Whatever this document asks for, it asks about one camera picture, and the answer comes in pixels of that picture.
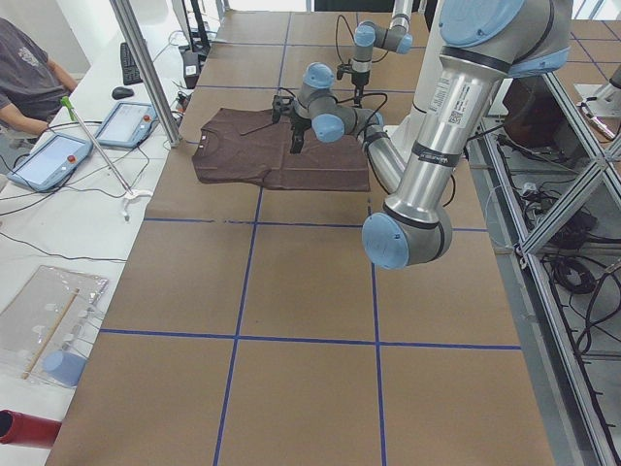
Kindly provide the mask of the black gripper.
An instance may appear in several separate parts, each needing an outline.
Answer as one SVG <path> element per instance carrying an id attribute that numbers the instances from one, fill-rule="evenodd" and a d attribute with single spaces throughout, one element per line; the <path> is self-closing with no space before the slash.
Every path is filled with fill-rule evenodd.
<path id="1" fill-rule="evenodd" d="M 369 83 L 369 73 L 353 72 L 351 82 L 354 85 L 353 106 L 355 108 L 362 107 L 362 99 L 364 97 L 364 87 Z"/>
<path id="2" fill-rule="evenodd" d="M 292 154 L 299 154 L 304 147 L 304 133 L 311 129 L 311 120 L 306 117 L 299 116 L 295 112 L 290 114 L 289 119 L 291 130 L 293 132 L 290 152 Z"/>

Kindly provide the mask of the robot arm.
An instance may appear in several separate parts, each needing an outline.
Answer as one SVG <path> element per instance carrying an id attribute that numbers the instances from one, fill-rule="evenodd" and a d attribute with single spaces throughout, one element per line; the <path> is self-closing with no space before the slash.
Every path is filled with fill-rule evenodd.
<path id="1" fill-rule="evenodd" d="M 309 65 L 287 111 L 292 149 L 301 150 L 307 129 L 324 143 L 345 135 L 360 141 L 387 193 L 362 230 L 375 265 L 402 269 L 448 250 L 452 227 L 441 197 L 467 141 L 504 79 L 539 76 L 566 63 L 571 20 L 569 1 L 439 3 L 425 50 L 436 70 L 419 77 L 433 85 L 428 107 L 420 123 L 406 118 L 400 126 L 411 142 L 409 155 L 392 143 L 378 113 L 338 102 L 327 65 Z"/>
<path id="2" fill-rule="evenodd" d="M 364 87 L 369 83 L 373 50 L 380 49 L 399 54 L 408 53 L 413 39 L 409 33 L 412 0 L 394 3 L 390 24 L 383 27 L 372 21 L 363 21 L 354 31 L 354 53 L 350 61 L 351 81 L 354 85 L 354 105 L 360 107 Z"/>

